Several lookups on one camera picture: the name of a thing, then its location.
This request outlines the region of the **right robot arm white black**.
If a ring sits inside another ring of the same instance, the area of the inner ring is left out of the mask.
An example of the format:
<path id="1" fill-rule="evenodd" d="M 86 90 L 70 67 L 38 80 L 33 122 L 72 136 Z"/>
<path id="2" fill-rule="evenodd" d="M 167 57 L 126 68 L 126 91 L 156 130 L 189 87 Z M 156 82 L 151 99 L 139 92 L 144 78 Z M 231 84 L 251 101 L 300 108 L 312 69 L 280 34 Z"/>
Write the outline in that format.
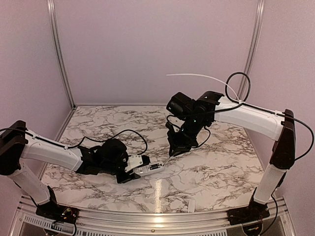
<path id="1" fill-rule="evenodd" d="M 248 220 L 255 220 L 267 204 L 282 177 L 295 162 L 295 125 L 293 113 L 272 114 L 244 103 L 233 103 L 222 93 L 207 91 L 197 100 L 178 92 L 168 102 L 167 110 L 183 121 L 178 131 L 166 123 L 169 156 L 189 152 L 199 146 L 197 135 L 204 127 L 215 121 L 233 124 L 272 139 L 273 154 L 260 184 L 254 191 L 249 206 L 244 209 Z"/>

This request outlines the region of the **aluminium front rail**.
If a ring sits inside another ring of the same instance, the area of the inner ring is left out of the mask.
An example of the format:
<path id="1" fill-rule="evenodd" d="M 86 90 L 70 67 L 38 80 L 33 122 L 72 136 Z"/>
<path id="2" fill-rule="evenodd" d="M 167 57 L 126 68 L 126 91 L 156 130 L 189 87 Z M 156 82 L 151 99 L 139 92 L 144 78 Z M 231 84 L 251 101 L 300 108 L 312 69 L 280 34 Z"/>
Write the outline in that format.
<path id="1" fill-rule="evenodd" d="M 243 236 L 262 223 L 266 236 L 296 235 L 284 198 L 268 203 L 270 216 L 231 225 L 226 209 L 194 213 L 139 213 L 79 208 L 76 224 L 56 223 L 36 215 L 28 196 L 22 196 L 9 231 L 11 236 Z"/>

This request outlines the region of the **white battery cover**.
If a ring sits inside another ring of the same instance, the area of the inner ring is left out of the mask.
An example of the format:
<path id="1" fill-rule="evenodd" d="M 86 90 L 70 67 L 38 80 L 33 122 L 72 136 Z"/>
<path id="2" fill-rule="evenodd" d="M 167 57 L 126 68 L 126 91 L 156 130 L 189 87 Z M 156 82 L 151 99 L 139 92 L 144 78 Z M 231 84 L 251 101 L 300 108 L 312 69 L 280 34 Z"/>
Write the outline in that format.
<path id="1" fill-rule="evenodd" d="M 188 202 L 188 213 L 195 212 L 195 205 L 196 205 L 196 201 L 194 199 L 190 199 Z"/>

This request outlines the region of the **white zip tie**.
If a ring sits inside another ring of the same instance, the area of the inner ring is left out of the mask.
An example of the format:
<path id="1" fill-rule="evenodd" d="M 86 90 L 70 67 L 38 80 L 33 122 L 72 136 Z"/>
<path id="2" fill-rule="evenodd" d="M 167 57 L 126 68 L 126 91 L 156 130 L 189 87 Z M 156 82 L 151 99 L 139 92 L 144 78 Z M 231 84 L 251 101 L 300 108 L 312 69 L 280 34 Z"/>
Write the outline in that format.
<path id="1" fill-rule="evenodd" d="M 239 95 L 237 95 L 236 91 L 232 88 L 232 86 L 230 86 L 227 82 L 216 78 L 214 76 L 209 76 L 209 75 L 205 75 L 205 74 L 198 74 L 198 73 L 170 73 L 170 74 L 166 74 L 166 77 L 189 77 L 191 78 L 191 80 L 194 80 L 195 82 L 203 82 L 203 84 L 207 84 L 207 85 L 212 85 L 212 83 L 217 83 L 217 84 L 221 84 L 223 86 L 227 87 L 228 91 L 231 91 L 232 94 L 235 97 L 235 102 L 237 104 L 240 103 L 244 103 L 244 99 L 242 99 Z"/>

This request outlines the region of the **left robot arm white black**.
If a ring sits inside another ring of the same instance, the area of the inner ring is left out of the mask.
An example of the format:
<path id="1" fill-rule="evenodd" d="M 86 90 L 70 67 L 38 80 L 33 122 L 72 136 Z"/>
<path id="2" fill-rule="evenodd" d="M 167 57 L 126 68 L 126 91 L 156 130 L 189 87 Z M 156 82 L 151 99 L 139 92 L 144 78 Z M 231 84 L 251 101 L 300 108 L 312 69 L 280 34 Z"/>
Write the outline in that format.
<path id="1" fill-rule="evenodd" d="M 133 170 L 144 163 L 140 154 L 129 155 L 124 143 L 115 138 L 91 148 L 69 147 L 28 130 L 22 120 L 1 129 L 0 174 L 22 188 L 36 206 L 43 205 L 43 211 L 52 219 L 62 215 L 62 207 L 53 199 L 49 187 L 29 169 L 26 159 L 58 165 L 82 175 L 114 175 L 118 183 L 133 179 Z"/>

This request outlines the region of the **aluminium frame post left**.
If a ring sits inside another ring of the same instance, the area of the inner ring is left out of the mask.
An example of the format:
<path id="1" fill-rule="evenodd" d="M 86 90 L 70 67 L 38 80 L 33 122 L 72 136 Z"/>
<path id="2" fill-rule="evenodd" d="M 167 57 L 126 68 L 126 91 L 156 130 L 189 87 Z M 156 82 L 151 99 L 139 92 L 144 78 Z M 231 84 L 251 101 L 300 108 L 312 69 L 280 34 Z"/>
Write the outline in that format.
<path id="1" fill-rule="evenodd" d="M 49 21 L 50 21 L 50 26 L 51 26 L 51 31 L 52 31 L 52 38 L 53 38 L 53 42 L 54 42 L 54 47 L 55 47 L 58 67 L 59 67 L 61 78 L 62 78 L 62 83 L 64 86 L 64 90 L 66 93 L 68 103 L 69 103 L 71 109 L 74 110 L 76 108 L 76 105 L 75 105 L 72 91 L 70 88 L 70 83 L 68 80 L 67 71 L 66 71 L 66 67 L 65 67 L 65 63 L 64 63 L 64 59 L 63 59 L 62 47 L 61 47 L 59 31 L 58 31 L 58 22 L 57 22 L 57 15 L 56 15 L 56 9 L 55 9 L 55 1 L 54 0 L 47 0 L 47 8 L 48 8 Z"/>

